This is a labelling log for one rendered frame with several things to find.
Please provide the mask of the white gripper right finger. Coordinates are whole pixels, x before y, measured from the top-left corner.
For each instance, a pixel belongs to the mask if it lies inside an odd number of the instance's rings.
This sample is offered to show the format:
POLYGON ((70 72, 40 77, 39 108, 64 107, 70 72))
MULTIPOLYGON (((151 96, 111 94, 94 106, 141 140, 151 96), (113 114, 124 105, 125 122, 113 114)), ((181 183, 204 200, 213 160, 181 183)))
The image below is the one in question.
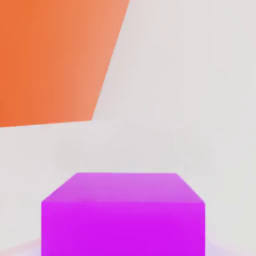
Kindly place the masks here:
POLYGON ((207 240, 205 244, 205 255, 206 256, 223 256, 223 249, 207 240))

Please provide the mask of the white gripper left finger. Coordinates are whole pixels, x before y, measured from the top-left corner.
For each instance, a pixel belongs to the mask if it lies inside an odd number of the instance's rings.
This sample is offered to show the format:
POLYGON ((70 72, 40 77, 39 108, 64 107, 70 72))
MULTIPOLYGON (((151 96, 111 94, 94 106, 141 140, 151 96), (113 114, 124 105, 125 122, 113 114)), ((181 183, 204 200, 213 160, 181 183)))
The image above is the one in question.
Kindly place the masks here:
POLYGON ((41 238, 19 245, 13 256, 41 256, 41 238))

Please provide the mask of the small magenta cube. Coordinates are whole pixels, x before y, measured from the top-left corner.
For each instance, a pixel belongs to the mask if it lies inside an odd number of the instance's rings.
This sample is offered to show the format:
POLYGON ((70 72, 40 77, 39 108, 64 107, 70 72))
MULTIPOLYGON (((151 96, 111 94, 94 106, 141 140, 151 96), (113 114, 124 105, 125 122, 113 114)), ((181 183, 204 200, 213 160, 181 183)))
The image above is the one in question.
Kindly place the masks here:
POLYGON ((76 173, 41 202, 41 256, 206 256, 205 203, 175 173, 76 173))

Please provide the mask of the large orange box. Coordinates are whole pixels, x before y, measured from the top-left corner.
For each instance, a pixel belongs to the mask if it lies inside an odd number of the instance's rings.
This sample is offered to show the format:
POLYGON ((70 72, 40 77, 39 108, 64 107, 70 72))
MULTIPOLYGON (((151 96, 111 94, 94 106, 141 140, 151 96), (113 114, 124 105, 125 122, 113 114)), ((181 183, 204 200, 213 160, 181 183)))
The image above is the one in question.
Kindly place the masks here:
POLYGON ((0 0, 0 127, 92 119, 130 0, 0 0))

